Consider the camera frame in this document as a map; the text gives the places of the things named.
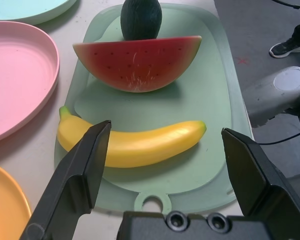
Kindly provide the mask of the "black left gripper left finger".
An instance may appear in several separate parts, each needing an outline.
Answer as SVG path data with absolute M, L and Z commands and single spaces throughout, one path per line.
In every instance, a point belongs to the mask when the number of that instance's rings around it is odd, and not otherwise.
M 55 169 L 20 239 L 71 240 L 78 220 L 96 205 L 111 122 L 91 126 Z

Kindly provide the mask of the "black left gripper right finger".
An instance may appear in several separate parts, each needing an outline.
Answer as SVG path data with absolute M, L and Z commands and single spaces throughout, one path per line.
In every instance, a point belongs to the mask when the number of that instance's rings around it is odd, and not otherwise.
M 228 176 L 244 216 L 263 222 L 275 240 L 300 240 L 300 197 L 251 138 L 221 131 Z

